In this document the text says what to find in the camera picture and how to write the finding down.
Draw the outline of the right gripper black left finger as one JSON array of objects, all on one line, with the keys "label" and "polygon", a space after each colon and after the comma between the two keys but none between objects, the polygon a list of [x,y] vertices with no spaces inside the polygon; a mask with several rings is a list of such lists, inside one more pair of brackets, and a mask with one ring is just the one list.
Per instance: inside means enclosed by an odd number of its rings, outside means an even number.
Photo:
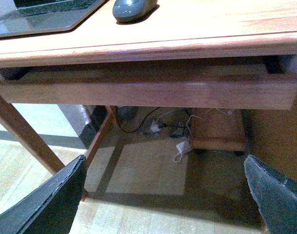
[{"label": "right gripper black left finger", "polygon": [[70,233],[86,174],[86,157],[80,155],[0,214],[0,234]]}]

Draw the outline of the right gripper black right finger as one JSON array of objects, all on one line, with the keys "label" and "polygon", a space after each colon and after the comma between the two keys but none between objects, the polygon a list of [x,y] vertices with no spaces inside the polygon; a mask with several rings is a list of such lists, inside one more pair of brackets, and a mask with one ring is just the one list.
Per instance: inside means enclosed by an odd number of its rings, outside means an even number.
[{"label": "right gripper black right finger", "polygon": [[251,195],[272,234],[297,234],[297,182],[254,155],[244,162]]}]

